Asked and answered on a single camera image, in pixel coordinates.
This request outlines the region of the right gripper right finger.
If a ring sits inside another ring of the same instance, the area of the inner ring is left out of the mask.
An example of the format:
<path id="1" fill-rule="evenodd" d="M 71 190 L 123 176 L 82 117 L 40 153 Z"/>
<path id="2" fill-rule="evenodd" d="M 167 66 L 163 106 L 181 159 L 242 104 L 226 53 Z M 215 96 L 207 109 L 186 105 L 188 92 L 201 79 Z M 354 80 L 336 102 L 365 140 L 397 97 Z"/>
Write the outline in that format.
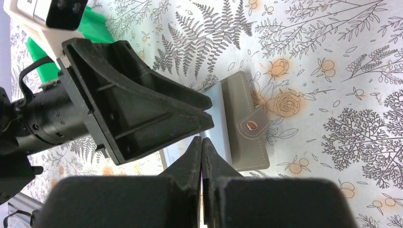
<path id="1" fill-rule="evenodd" d="M 210 228 L 355 228 L 350 207 L 330 180 L 244 177 L 204 138 L 204 223 Z"/>

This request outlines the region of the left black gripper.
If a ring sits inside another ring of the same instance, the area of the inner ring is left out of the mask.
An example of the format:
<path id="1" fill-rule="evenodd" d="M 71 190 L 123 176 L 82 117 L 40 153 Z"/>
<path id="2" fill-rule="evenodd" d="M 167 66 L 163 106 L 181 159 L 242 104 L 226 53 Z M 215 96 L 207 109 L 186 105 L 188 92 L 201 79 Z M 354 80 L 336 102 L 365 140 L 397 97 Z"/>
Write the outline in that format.
<path id="1" fill-rule="evenodd" d="M 52 63 L 45 56 L 21 71 L 23 98 L 11 102 L 0 90 L 0 202 L 7 202 L 44 171 L 28 156 L 89 134 L 63 85 L 56 81 L 36 94 L 23 78 L 32 70 Z"/>

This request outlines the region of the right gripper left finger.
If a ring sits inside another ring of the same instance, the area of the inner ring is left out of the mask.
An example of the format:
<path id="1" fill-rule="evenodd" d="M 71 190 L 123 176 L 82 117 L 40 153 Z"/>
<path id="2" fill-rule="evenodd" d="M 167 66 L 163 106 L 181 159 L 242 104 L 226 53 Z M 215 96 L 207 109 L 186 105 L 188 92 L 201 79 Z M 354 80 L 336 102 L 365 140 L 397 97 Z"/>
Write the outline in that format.
<path id="1" fill-rule="evenodd" d="M 202 139 L 156 176 L 73 176 L 51 191 L 36 228 L 197 228 Z"/>

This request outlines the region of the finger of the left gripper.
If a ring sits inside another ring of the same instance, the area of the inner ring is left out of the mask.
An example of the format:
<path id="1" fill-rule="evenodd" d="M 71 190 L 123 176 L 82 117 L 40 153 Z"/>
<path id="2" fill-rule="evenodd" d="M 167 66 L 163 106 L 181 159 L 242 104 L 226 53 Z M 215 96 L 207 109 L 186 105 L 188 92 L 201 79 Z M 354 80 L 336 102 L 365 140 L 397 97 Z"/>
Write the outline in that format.
<path id="1" fill-rule="evenodd" d="M 119 88 L 95 94 L 66 71 L 66 92 L 99 149 L 115 164 L 143 158 L 188 136 L 211 129 L 207 110 L 170 98 L 148 100 Z"/>
<path id="2" fill-rule="evenodd" d="M 85 38 L 72 38 L 64 41 L 62 48 L 80 83 L 93 94 L 115 87 L 148 100 L 170 98 L 202 111 L 212 107 L 208 96 L 152 70 L 128 41 L 94 43 Z"/>

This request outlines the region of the grey leather card holder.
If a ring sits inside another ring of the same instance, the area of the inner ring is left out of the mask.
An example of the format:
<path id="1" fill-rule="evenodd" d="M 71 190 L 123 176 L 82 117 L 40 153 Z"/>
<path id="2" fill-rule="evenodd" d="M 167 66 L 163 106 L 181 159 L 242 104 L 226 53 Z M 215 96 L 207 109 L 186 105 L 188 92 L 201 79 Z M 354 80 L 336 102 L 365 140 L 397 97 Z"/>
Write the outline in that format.
<path id="1" fill-rule="evenodd" d="M 270 123 L 263 106 L 254 104 L 246 74 L 239 71 L 203 89 L 211 99 L 214 127 L 198 134 L 210 138 L 218 154 L 237 171 L 270 167 L 264 132 Z"/>

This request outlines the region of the floral table mat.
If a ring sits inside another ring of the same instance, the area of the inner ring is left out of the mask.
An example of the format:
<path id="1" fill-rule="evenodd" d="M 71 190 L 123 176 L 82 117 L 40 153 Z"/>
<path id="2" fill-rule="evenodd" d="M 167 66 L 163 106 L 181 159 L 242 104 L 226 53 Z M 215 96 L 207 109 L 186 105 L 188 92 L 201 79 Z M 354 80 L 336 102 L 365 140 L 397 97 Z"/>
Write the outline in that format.
<path id="1" fill-rule="evenodd" d="M 128 41 L 152 70 L 199 93 L 244 72 L 270 123 L 270 167 L 238 173 L 330 180 L 356 228 L 402 227 L 402 1 L 88 0 L 78 31 L 94 43 Z M 23 81 L 34 94 L 56 81 L 66 90 L 68 69 L 63 51 Z M 74 175 L 83 163 L 67 158 L 65 178 L 156 176 L 198 134 L 120 165 L 91 135 L 53 148 L 97 159 L 99 174 Z"/>

